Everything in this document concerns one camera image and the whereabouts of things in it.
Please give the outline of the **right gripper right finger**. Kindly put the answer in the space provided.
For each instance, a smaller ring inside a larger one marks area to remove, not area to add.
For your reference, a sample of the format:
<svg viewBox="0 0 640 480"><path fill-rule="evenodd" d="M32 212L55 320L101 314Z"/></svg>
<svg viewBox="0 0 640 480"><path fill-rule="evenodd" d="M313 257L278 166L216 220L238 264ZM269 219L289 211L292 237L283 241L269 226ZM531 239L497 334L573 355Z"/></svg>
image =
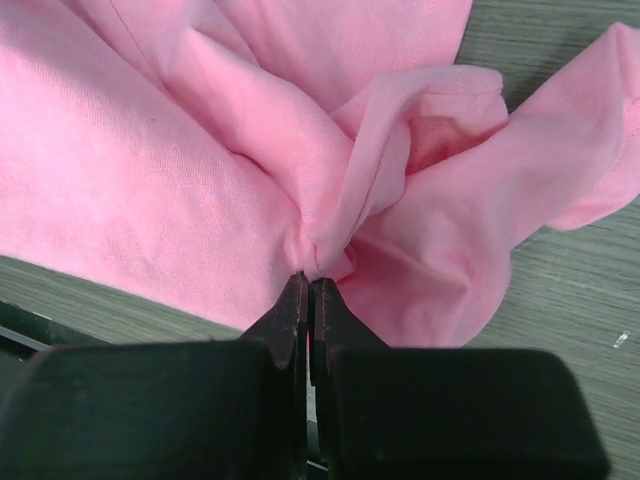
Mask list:
<svg viewBox="0 0 640 480"><path fill-rule="evenodd" d="M333 479L604 479L575 376L514 348L394 348L336 284L310 293L319 449Z"/></svg>

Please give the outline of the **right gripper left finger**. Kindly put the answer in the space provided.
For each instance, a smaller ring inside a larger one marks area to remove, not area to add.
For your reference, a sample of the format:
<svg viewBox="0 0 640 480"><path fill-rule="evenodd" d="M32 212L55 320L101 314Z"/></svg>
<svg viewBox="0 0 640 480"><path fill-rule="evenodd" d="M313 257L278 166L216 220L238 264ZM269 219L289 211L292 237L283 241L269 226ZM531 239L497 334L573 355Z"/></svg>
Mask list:
<svg viewBox="0 0 640 480"><path fill-rule="evenodd" d="M234 340L56 346L1 409L5 479L302 479L308 283Z"/></svg>

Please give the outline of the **pink t shirt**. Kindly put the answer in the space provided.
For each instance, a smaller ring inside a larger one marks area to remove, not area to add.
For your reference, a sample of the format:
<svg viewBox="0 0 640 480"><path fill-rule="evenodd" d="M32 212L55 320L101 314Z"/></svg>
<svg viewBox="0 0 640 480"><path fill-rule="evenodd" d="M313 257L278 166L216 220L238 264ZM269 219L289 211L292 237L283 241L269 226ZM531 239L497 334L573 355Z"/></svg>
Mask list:
<svg viewBox="0 0 640 480"><path fill-rule="evenodd" d="M509 111L470 10L3 2L2 254L238 329L330 277L389 344L465 344L520 242L639 193L638 30Z"/></svg>

